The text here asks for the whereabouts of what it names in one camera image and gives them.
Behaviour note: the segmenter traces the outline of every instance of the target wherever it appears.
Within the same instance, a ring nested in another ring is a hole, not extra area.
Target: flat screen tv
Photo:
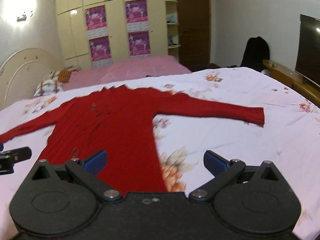
[[[320,86],[320,20],[300,15],[296,72]]]

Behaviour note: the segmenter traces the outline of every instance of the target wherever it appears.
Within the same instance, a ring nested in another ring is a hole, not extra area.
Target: bright light
[[[13,25],[23,25],[25,22],[17,22],[17,18],[25,14],[28,19],[35,9],[36,0],[5,0],[4,19]]]

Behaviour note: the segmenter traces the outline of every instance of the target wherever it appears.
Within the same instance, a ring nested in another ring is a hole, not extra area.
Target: black chair
[[[270,59],[270,50],[267,42],[259,37],[250,38],[244,51],[241,67],[252,68],[258,72],[267,69],[264,59]]]

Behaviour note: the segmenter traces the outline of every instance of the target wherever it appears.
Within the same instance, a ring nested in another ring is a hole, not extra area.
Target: brown wooden door
[[[210,62],[210,0],[178,0],[180,63],[191,71]]]

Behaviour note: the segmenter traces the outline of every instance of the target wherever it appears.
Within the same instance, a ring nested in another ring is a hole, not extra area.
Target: pink blanket
[[[191,73],[173,56],[150,56],[120,61],[109,67],[81,70],[72,73],[64,90],[107,84],[116,81],[144,78],[146,76],[169,76]]]

